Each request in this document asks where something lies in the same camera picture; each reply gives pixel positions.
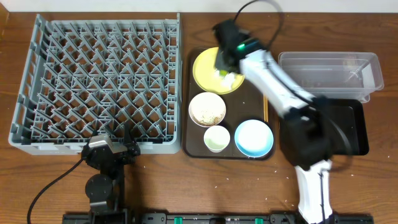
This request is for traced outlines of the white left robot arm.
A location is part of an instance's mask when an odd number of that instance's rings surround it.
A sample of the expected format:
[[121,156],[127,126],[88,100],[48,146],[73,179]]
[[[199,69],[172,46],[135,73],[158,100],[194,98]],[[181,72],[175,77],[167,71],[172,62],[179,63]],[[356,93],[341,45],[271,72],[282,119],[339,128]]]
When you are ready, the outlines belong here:
[[124,167],[135,163],[141,149],[131,136],[130,125],[125,125],[121,144],[112,142],[107,134],[94,132],[83,147],[81,158],[99,171],[89,178],[85,193],[94,218],[124,211]]

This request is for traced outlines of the pale green cup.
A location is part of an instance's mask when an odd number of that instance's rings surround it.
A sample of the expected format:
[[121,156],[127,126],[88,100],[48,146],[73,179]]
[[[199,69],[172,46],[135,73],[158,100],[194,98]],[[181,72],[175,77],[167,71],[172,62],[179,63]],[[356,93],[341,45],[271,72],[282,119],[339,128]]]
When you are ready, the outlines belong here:
[[223,126],[212,126],[205,131],[203,141],[211,152],[219,153],[228,146],[230,133]]

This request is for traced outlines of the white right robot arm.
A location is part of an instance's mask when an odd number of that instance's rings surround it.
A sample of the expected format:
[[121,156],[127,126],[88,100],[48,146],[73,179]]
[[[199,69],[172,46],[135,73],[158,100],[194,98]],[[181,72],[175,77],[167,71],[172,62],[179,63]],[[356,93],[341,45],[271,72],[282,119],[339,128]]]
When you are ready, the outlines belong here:
[[243,75],[267,97],[280,118],[280,148],[297,174],[302,221],[333,223],[331,158],[338,147],[348,154],[352,147],[330,116],[329,98],[317,97],[299,86],[275,61],[269,45],[251,37],[234,20],[220,22],[212,30],[219,47],[215,67]]

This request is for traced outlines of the grey plastic dish rack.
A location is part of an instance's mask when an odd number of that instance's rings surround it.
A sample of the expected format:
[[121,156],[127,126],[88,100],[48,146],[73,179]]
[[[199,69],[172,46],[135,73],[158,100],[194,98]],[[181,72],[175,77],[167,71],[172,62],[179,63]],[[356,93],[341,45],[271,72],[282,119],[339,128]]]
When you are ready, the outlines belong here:
[[73,155],[93,133],[129,131],[143,154],[181,148],[181,19],[35,18],[8,141]]

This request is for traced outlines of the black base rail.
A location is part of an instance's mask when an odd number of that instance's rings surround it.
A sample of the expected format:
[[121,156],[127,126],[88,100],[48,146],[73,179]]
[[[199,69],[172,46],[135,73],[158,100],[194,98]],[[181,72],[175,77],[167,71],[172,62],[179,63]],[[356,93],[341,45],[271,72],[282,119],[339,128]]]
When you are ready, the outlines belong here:
[[165,213],[145,213],[140,218],[128,218],[126,215],[64,215],[62,224],[90,223],[132,223],[132,224],[299,224],[306,221],[293,213],[274,213],[270,215],[167,215]]

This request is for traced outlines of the light blue bowl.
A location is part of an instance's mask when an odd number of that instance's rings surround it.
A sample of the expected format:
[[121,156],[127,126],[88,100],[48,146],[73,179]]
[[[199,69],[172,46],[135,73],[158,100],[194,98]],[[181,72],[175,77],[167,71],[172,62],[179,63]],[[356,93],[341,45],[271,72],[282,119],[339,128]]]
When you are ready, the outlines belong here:
[[258,158],[271,152],[274,145],[274,135],[265,122],[249,119],[236,128],[234,141],[236,147],[245,156]]

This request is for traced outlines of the food wrapper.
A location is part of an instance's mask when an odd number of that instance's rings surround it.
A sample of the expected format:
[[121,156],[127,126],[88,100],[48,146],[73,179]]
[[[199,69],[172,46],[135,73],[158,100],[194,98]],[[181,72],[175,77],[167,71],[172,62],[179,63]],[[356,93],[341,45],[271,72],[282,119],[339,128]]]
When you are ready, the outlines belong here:
[[223,88],[232,89],[236,74],[225,70],[215,70],[215,78]]

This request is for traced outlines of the clear plastic bin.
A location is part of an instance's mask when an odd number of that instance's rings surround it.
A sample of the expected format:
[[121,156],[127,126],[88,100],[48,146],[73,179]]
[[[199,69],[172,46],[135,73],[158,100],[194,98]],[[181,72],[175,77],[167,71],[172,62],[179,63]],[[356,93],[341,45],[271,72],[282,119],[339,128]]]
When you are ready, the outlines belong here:
[[372,52],[282,52],[278,63],[315,96],[362,103],[384,88],[381,65]]

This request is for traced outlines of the yellow round plate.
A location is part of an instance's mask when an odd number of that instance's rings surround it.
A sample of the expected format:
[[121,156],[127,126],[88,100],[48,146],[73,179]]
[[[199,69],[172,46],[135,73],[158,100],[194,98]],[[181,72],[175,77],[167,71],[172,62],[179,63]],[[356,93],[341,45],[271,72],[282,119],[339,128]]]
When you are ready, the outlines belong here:
[[237,90],[244,81],[244,75],[235,73],[235,82],[232,89],[223,88],[215,78],[215,60],[218,48],[212,47],[204,50],[193,63],[193,77],[197,85],[205,91],[225,95]]

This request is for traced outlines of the black waste tray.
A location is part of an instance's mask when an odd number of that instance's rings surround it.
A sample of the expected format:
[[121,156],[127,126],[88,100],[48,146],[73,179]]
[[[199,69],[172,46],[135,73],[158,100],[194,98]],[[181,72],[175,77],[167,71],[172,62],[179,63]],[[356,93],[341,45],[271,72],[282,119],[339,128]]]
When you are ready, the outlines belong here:
[[366,122],[363,105],[360,101],[329,98],[326,101],[326,113],[342,130],[351,146],[351,150],[347,150],[341,135],[327,121],[326,133],[331,139],[331,153],[333,155],[364,156],[369,152]]

